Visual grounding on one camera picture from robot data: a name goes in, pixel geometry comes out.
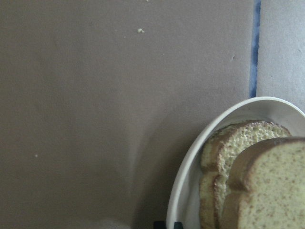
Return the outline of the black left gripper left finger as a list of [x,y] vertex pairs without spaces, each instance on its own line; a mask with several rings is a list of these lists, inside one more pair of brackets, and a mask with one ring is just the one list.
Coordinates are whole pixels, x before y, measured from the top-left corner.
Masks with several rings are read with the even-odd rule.
[[153,223],[153,229],[166,229],[166,224],[164,221],[155,221]]

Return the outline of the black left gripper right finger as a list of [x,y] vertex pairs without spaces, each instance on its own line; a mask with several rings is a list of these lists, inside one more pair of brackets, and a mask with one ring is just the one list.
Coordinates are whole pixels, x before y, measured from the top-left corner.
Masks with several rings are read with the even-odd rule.
[[174,229],[183,229],[183,224],[182,222],[176,221],[174,223]]

